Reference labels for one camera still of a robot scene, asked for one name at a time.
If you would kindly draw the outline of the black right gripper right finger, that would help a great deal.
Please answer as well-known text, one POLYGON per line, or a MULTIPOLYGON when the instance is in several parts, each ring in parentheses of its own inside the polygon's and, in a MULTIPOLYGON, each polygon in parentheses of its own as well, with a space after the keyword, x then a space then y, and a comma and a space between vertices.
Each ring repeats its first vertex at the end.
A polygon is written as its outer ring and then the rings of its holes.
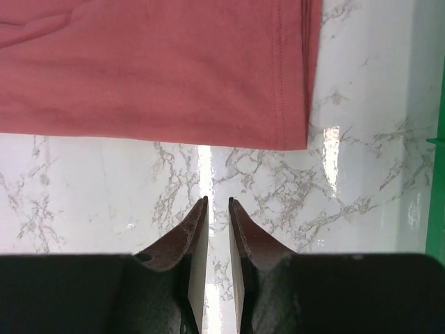
POLYGON ((240 333, 443 333, 444 266, 418 253, 299 254, 229 200, 240 333))

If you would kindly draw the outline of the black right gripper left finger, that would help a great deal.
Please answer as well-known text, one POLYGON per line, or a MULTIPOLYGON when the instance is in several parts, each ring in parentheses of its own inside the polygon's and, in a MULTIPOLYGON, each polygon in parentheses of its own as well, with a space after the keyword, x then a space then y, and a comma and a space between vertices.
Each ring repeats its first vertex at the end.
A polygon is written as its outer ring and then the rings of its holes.
POLYGON ((1 256, 2 333, 200 333, 208 200, 140 252, 1 256))

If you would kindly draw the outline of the pink t shirt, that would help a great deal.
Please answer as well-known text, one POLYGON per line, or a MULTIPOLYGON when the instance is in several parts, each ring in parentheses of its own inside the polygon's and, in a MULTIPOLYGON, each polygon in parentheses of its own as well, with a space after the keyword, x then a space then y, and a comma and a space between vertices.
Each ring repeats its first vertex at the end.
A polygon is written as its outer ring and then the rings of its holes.
POLYGON ((2 1, 1 131, 304 150, 321 1, 2 1))

